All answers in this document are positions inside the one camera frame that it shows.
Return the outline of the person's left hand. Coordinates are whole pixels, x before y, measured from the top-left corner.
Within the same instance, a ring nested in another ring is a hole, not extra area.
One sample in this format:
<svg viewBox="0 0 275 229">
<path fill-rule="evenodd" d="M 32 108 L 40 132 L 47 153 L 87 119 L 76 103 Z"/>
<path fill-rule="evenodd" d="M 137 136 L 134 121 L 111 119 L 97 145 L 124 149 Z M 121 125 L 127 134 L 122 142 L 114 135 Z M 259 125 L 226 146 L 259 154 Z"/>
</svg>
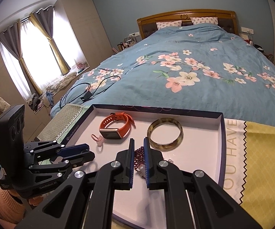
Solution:
<svg viewBox="0 0 275 229">
<path fill-rule="evenodd" d="M 23 203 L 22 200 L 21 200 L 20 195 L 14 189 L 8 190 L 8 193 L 19 204 Z M 40 195 L 40 196 L 36 196 L 34 198 L 28 199 L 28 203 L 29 203 L 29 205 L 32 205 L 32 206 L 38 206 L 43 200 L 44 200 L 44 195 Z"/>
</svg>

